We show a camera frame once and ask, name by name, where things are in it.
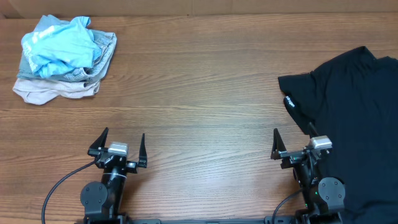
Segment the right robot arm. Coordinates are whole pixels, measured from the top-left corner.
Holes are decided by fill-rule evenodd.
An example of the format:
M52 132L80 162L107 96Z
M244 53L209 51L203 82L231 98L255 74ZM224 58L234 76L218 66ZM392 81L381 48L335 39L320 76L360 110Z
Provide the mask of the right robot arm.
M341 212L345 209L344 182L336 177L321 174L319 163L328 158L333 145L328 136L317 133L312 123L308 124L310 141L300 151L288 151L279 130L273 130L271 159L280 160L282 169L293 169L300 189L285 198L275 208L271 223L342 223ZM305 208L292 216L278 216L279 209L291 198L302 194Z

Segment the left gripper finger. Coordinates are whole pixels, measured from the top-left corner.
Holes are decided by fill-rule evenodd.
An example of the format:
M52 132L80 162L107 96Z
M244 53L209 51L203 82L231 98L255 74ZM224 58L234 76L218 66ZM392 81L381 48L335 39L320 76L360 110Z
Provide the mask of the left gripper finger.
M104 131L100 134L100 136L91 144L88 148L88 155L91 157L98 157L103 152L106 152L105 148L106 139L108 136L109 128L105 128Z
M141 168L147 167L147 152L146 152L145 134L144 133L142 134L142 137L141 137L138 166Z

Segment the black t-shirt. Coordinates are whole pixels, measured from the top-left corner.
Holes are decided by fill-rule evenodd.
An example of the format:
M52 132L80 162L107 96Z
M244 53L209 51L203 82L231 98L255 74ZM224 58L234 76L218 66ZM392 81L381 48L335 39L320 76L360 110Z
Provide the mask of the black t-shirt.
M320 170L345 183L343 221L396 223L397 60L358 47L278 81L302 131L313 124L333 144Z

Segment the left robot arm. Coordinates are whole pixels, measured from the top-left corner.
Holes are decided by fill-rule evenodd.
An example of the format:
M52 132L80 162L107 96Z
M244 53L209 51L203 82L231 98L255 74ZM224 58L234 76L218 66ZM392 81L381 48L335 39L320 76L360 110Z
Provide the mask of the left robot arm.
M127 175L147 167L144 135L141 137L139 160L135 162L128 159L128 144L112 142L105 146L108 131L105 128L88 149L88 155L95 158L94 164L103 170L103 174L100 181L86 184L81 191L84 223L131 223L130 217L119 211Z

